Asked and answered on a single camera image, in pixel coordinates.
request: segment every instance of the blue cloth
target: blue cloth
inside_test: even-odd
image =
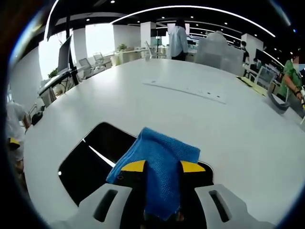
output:
[[[167,220],[180,206],[179,161],[198,162],[200,149],[145,127],[132,147],[112,168],[107,182],[113,183],[126,164],[146,160],[145,213]]]

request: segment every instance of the white desk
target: white desk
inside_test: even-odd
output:
[[[142,83],[158,77],[219,90],[226,104]],[[27,131],[24,165],[32,202],[48,222],[76,213],[58,168],[105,121],[132,135],[147,126],[200,148],[216,184],[243,199],[258,220],[276,223],[304,183],[305,133],[291,109],[280,116],[263,99],[235,75],[189,62],[140,59],[99,73],[52,103]]]

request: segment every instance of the ceiling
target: ceiling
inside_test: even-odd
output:
[[[97,2],[101,4],[95,7],[94,4]],[[172,8],[153,10],[123,19],[115,24],[139,24],[138,21],[173,21],[181,17],[186,21],[194,21],[190,22],[191,28],[213,31],[223,29],[223,33],[234,37],[241,37],[239,32],[242,34],[248,33],[253,36],[256,34],[257,38],[264,42],[266,52],[275,58],[279,58],[281,62],[285,62],[285,60],[290,58],[290,52],[295,53],[300,48],[301,40],[305,40],[305,26],[302,24],[304,20],[301,19],[301,7],[289,4],[284,0],[278,0],[277,3],[275,3],[275,0],[256,0],[251,2],[244,0],[115,0],[115,3],[111,3],[111,0],[59,0],[53,11],[52,20],[57,21],[60,18],[66,17],[68,12],[67,5],[69,5],[71,15],[92,12],[130,14],[150,8],[172,5],[205,6],[225,10],[261,25],[273,33],[275,38],[250,22],[236,16],[206,9]],[[91,18],[89,22],[84,19],[79,23],[85,25],[88,23],[111,22],[115,19],[118,19],[118,17],[99,17]],[[200,34],[201,32],[205,33],[205,31],[191,29],[191,33]],[[234,38],[226,38],[229,41],[237,42]]]

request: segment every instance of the woman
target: woman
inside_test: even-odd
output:
[[[170,53],[172,60],[185,61],[188,53],[188,44],[183,19],[176,21],[175,27],[170,34]]]
[[[299,71],[299,56],[296,56],[292,61],[286,61],[284,76],[277,97],[284,102],[288,101],[291,108],[303,117],[304,110],[301,105],[301,100],[303,99],[301,89],[302,79]]]

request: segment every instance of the black hair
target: black hair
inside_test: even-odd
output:
[[[184,21],[184,19],[178,18],[177,21],[176,21],[175,26],[180,26],[180,27],[185,29],[185,21]]]

